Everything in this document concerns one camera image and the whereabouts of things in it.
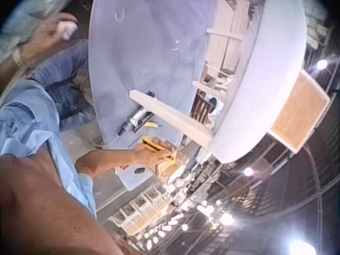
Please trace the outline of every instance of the person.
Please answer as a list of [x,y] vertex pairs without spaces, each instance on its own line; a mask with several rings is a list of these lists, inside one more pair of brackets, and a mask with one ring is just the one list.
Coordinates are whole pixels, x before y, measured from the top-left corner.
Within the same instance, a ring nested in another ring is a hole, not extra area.
[[[59,13],[43,21],[19,50],[20,59],[10,58],[0,67],[1,93],[20,62],[45,54],[62,40],[57,31],[60,21],[77,19]],[[96,150],[73,165],[60,131],[83,124],[74,101],[78,94],[65,93],[70,90],[68,81],[86,61],[87,42],[81,41],[17,82],[1,105],[2,254],[134,254],[96,221],[92,178],[116,166],[159,164],[172,152],[154,153],[143,145],[134,150]],[[68,120],[72,114],[75,118]]]

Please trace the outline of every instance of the light blue shirt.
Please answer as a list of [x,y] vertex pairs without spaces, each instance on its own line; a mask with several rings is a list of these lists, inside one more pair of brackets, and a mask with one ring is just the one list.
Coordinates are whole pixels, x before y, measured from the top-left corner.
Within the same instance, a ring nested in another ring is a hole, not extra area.
[[63,188],[96,217],[93,180],[77,173],[64,149],[59,114],[52,98],[37,82],[21,81],[0,108],[0,155],[31,156],[45,142],[49,144]]

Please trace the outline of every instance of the wrist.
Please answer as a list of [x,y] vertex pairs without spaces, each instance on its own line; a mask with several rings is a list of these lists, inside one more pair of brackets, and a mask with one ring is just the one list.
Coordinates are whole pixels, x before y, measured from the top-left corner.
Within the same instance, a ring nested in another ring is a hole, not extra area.
[[140,162],[138,152],[135,150],[131,151],[131,162],[131,165],[138,164]]
[[27,63],[34,58],[36,58],[37,53],[34,48],[30,45],[30,43],[25,44],[20,49],[20,57],[24,63]]

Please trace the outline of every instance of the ceiling light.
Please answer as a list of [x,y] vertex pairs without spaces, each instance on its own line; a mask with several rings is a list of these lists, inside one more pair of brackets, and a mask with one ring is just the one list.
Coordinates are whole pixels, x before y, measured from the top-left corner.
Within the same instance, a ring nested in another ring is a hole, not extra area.
[[164,237],[164,236],[165,236],[165,233],[164,233],[163,231],[158,231],[158,235],[159,235],[160,237]]
[[327,60],[323,59],[323,60],[320,60],[318,63],[317,63],[317,68],[319,70],[323,70],[323,69],[326,69],[328,66],[328,62]]
[[233,225],[235,223],[235,219],[229,213],[222,214],[220,221],[224,226],[230,226],[230,225]]
[[171,226],[163,226],[163,227],[161,227],[162,228],[162,230],[164,230],[164,231],[171,231]]
[[316,255],[315,248],[300,240],[292,241],[289,245],[290,255]]
[[244,175],[245,176],[251,176],[253,175],[253,169],[251,167],[247,167],[245,170],[244,170]]
[[189,227],[188,227],[188,225],[187,225],[187,224],[183,224],[183,225],[182,225],[182,230],[183,230],[183,231],[187,231],[187,230],[188,230],[188,228],[189,228]]
[[213,213],[214,210],[215,210],[215,209],[214,209],[213,206],[208,206],[208,207],[207,207],[207,212],[208,212],[209,214]]
[[151,250],[151,248],[152,248],[152,242],[151,242],[151,240],[148,240],[148,242],[147,242],[147,249]]
[[170,221],[170,222],[168,222],[168,224],[170,225],[170,226],[172,226],[172,225],[176,225],[178,223],[178,221],[177,220],[172,220],[172,221]]

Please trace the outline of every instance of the bare skin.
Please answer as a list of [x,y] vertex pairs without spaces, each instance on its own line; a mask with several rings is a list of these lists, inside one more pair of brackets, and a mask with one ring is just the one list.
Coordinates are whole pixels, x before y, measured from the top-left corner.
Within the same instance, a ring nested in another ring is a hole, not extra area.
[[[77,19],[66,13],[42,22],[20,54],[28,62],[62,40],[59,21]],[[0,66],[0,95],[18,70],[13,58]],[[96,150],[77,160],[79,173],[95,177],[115,166],[160,164],[170,151]],[[109,236],[93,215],[61,185],[48,144],[30,157],[0,157],[0,253],[6,254],[139,254]]]
[[[57,32],[60,21],[77,22],[78,20],[72,14],[58,13],[42,22],[30,41],[20,49],[20,56],[24,63],[29,63],[39,55],[48,53],[53,46],[63,40],[61,34]],[[12,56],[0,66],[0,95],[19,68]]]

